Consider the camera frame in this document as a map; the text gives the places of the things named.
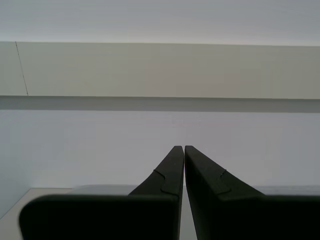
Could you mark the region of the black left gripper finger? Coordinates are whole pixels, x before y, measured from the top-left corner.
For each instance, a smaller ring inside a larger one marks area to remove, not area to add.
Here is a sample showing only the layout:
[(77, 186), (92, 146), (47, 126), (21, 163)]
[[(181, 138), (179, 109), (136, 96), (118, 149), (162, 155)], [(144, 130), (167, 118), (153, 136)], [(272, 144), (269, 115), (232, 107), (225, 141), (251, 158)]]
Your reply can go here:
[(199, 240), (317, 240), (320, 198), (266, 195), (191, 145), (185, 180)]
[(18, 222), (25, 240), (177, 240), (185, 156), (173, 147), (127, 195), (51, 194), (27, 203)]

